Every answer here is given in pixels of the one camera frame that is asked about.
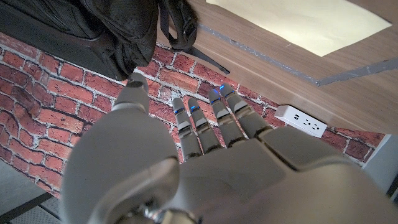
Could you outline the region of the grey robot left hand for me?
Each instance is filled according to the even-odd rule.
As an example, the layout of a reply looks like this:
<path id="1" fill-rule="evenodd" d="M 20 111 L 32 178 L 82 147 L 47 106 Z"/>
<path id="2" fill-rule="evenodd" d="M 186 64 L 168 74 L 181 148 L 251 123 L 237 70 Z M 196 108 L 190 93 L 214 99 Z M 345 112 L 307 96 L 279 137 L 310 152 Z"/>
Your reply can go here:
<path id="1" fill-rule="evenodd" d="M 229 85 L 212 90 L 221 138 L 195 100 L 173 101 L 181 146 L 149 116 L 146 79 L 76 143 L 64 223 L 396 223 L 397 207 L 354 162 L 291 127 L 274 129 Z"/>

